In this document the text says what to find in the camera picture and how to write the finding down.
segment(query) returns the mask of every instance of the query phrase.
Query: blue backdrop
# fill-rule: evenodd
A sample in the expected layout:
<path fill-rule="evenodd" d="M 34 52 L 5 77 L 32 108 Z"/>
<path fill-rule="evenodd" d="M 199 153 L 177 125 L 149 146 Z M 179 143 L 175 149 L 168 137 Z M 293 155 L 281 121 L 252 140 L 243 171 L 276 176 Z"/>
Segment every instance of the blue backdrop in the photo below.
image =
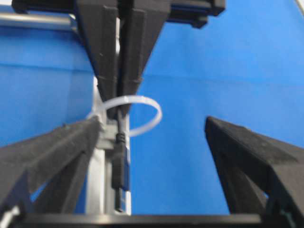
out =
<path fill-rule="evenodd" d="M 92 69 L 71 33 L 0 28 L 0 53 L 0 145 L 89 112 Z M 228 213 L 205 140 L 208 115 L 304 147 L 303 54 L 293 0 L 227 0 L 201 30 L 166 24 L 138 92 L 164 117 L 131 141 L 133 213 Z M 153 114 L 134 105 L 132 126 Z"/>

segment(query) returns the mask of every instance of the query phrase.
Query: metal bar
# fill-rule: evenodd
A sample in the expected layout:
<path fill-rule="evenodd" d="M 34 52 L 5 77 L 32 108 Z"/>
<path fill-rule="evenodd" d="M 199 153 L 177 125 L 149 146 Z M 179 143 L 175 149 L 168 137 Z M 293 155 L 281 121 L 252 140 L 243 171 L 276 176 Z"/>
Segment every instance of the metal bar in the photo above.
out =
<path fill-rule="evenodd" d="M 34 14 L 0 13 L 0 26 L 72 31 L 77 28 L 73 15 L 54 17 Z"/>
<path fill-rule="evenodd" d="M 86 227 L 196 227 L 196 228 L 287 228 L 284 216 L 239 214 L 230 216 L 86 216 L 28 214 L 23 228 L 86 228 Z"/>

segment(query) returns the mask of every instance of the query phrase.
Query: blue fabric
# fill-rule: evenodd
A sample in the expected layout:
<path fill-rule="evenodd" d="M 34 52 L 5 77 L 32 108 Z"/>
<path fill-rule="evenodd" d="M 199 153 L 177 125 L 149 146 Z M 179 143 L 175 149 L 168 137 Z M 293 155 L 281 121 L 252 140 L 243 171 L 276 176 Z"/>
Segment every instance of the blue fabric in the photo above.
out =
<path fill-rule="evenodd" d="M 72 33 L 0 34 L 0 146 L 86 116 L 92 68 Z M 303 53 L 295 1 L 227 0 L 201 30 L 166 24 L 138 92 L 157 100 L 164 117 L 131 140 L 133 213 L 228 213 L 205 140 L 208 115 L 304 147 Z M 134 105 L 131 125 L 154 114 Z M 77 212 L 84 202 L 85 188 Z"/>
<path fill-rule="evenodd" d="M 304 147 L 303 53 L 295 1 L 227 0 L 202 30 L 167 24 L 139 90 L 160 103 L 163 121 L 131 141 L 133 213 L 228 213 L 208 115 Z M 131 124 L 152 114 L 135 105 Z"/>

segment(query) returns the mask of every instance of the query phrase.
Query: black plastic part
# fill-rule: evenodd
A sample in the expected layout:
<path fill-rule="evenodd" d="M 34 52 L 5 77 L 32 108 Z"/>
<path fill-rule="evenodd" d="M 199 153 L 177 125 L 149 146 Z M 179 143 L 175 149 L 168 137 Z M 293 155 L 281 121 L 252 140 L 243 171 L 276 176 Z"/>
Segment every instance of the black plastic part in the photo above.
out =
<path fill-rule="evenodd" d="M 165 21 L 201 28 L 207 16 L 217 16 L 225 9 L 225 0 L 13 0 L 12 5 L 18 13 L 41 10 L 76 14 L 101 98 L 107 101 L 136 94 Z M 121 20 L 119 56 L 117 17 Z M 129 109 L 130 104 L 122 106 L 123 117 Z M 108 118 L 114 119 L 116 110 L 108 110 Z"/>
<path fill-rule="evenodd" d="M 136 94 L 145 65 L 169 13 L 170 2 L 167 0 L 133 0 L 132 7 L 126 8 L 121 34 L 118 96 Z M 129 107 L 122 106 L 123 116 Z"/>
<path fill-rule="evenodd" d="M 264 200 L 259 197 L 259 191 L 263 191 L 269 196 L 266 214 L 290 213 L 292 220 L 302 227 L 304 149 L 213 117 L 207 119 L 205 130 L 231 212 L 264 207 Z"/>
<path fill-rule="evenodd" d="M 110 216 L 29 214 L 22 228 L 288 228 L 284 216 Z"/>
<path fill-rule="evenodd" d="M 116 55 L 116 0 L 76 0 L 79 30 L 98 80 L 103 101 L 117 96 L 118 56 Z M 114 109 L 108 117 L 114 118 Z"/>
<path fill-rule="evenodd" d="M 44 188 L 34 203 L 38 213 L 73 213 L 86 178 L 91 154 L 78 155 Z"/>
<path fill-rule="evenodd" d="M 12 7 L 17 13 L 28 10 L 72 13 L 74 0 L 12 0 Z"/>
<path fill-rule="evenodd" d="M 125 138 L 123 133 L 118 133 L 118 139 L 112 157 L 112 188 L 115 190 L 129 190 L 129 163 Z"/>
<path fill-rule="evenodd" d="M 0 211 L 19 202 L 26 211 L 32 211 L 29 193 L 58 174 L 57 184 L 51 181 L 46 187 L 54 187 L 52 194 L 43 200 L 51 200 L 56 208 L 52 212 L 73 212 L 98 133 L 99 122 L 94 117 L 1 148 Z"/>

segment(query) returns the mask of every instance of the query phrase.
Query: silver metal rod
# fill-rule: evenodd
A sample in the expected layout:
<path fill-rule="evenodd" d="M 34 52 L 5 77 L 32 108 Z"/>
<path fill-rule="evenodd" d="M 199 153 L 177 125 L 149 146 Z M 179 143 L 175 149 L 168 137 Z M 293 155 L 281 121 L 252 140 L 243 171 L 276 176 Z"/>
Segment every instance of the silver metal rod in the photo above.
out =
<path fill-rule="evenodd" d="M 0 13 L 0 26 L 72 31 L 76 22 L 72 16 L 55 17 L 34 14 Z"/>

